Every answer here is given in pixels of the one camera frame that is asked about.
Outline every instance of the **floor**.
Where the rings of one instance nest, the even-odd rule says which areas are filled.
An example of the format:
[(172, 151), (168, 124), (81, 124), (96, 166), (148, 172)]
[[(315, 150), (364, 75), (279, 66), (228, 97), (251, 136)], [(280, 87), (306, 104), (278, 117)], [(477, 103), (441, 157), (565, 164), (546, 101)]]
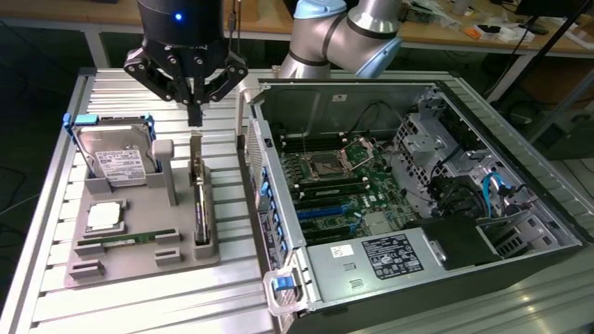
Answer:
[[(104, 36), (113, 66), (140, 45), (139, 35)], [(278, 65), (286, 42), (242, 42), (251, 68)], [(482, 92), (497, 80), (506, 56), (403, 49), (388, 69), (453, 70)], [(92, 65), (84, 37), (72, 31), (15, 29), (0, 25), (0, 290), (8, 293), (24, 236), (43, 186), (75, 73)], [(27, 200), (9, 211), (3, 210)]]

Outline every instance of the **table leg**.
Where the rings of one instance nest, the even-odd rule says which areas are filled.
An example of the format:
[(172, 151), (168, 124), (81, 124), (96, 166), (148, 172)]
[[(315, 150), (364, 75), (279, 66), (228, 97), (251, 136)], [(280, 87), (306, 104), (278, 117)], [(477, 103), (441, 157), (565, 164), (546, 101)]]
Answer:
[(101, 41), (101, 32), (96, 27), (83, 30), (87, 44), (93, 57), (95, 67), (109, 68), (109, 57), (105, 52), (105, 46)]
[(530, 63), (534, 56), (535, 56), (534, 54), (523, 54), (522, 56), (519, 56), (519, 58), (511, 65), (510, 70), (507, 71), (503, 78), (501, 79), (498, 85), (493, 89), (491, 94), (489, 94), (489, 97), (486, 98), (487, 102), (491, 102), (491, 101), (495, 101), (499, 99), (499, 97), (503, 95), (503, 92), (510, 88), (511, 83), (517, 80), (519, 73), (522, 73), (522, 70)]

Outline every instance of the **hard drive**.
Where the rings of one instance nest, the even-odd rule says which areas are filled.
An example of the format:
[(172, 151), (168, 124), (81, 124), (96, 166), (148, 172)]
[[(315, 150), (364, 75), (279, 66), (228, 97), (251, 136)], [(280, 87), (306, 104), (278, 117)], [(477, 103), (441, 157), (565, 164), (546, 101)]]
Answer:
[(152, 155), (154, 120), (151, 116), (69, 116), (64, 128), (80, 148), (91, 177), (104, 177), (112, 186), (147, 183), (147, 174), (160, 171)]

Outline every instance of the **aluminum extrusion table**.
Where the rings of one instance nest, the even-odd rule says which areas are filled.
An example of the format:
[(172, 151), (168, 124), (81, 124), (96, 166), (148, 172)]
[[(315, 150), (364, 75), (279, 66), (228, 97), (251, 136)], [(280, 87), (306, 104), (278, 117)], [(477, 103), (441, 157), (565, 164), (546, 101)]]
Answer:
[[(442, 78), (462, 99), (475, 96), (471, 87), (450, 74), (415, 72), (415, 78), (423, 75)], [(410, 74), (390, 72), (384, 77), (407, 79)], [(238, 94), (231, 93), (212, 104), (202, 128), (204, 160), (215, 183), (220, 264), (96, 287), (64, 288), (85, 165), (63, 132), (4, 307), (0, 333), (274, 332), (239, 174), (236, 106)], [(174, 167), (186, 164), (190, 157), (186, 111), (175, 103), (159, 100), (122, 70), (100, 70), (79, 77), (68, 112), (101, 115), (151, 112), (158, 138), (175, 141)], [(594, 223), (585, 225), (594, 233)], [(589, 248), (503, 291), (358, 333), (587, 333), (594, 321), (593, 256), (594, 249)]]

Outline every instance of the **blue pcie slot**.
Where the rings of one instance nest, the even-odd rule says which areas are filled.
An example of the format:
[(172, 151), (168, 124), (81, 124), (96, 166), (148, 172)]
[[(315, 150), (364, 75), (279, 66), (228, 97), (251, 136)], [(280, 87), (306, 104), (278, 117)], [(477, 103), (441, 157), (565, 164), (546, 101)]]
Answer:
[(339, 216), (344, 214), (348, 209), (348, 205), (340, 205), (339, 207), (327, 207), (315, 211), (302, 211), (296, 213), (299, 219), (320, 218), (328, 216)]

